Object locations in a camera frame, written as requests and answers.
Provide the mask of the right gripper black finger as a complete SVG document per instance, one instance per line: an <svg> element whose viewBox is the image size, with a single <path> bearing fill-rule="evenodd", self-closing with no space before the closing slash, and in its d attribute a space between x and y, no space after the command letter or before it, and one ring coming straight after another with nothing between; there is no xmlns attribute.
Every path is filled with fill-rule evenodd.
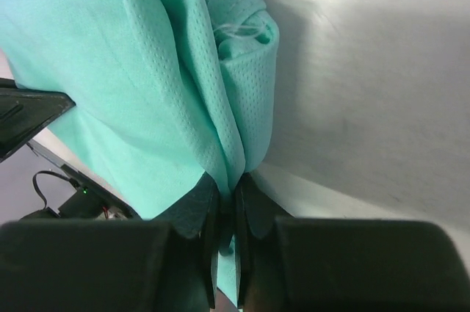
<svg viewBox="0 0 470 312"><path fill-rule="evenodd" d="M463 311L465 267L437 225L296 218L245 174L234 192L244 311Z"/></svg>

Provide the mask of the teal t shirt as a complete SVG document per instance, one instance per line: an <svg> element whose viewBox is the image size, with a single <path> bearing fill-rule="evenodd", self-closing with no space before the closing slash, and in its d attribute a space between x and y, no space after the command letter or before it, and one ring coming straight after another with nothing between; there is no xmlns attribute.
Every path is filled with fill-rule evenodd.
<svg viewBox="0 0 470 312"><path fill-rule="evenodd" d="M16 84L74 101L51 132L145 219L203 174L230 206L270 145L279 37L264 0L1 0Z"/></svg>

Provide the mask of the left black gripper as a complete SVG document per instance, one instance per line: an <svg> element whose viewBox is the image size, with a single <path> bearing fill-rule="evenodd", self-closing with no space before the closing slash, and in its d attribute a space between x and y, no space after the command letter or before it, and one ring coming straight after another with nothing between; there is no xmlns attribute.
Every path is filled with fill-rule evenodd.
<svg viewBox="0 0 470 312"><path fill-rule="evenodd" d="M1 309L212 309L220 196L214 180L203 175L158 217L138 220L140 215L119 197L29 142L74 106L62 92L20 89L14 80L1 79L1 160L26 144L60 169L32 176L41 209L1 227ZM39 187L41 175L66 182L74 193L52 209Z"/></svg>

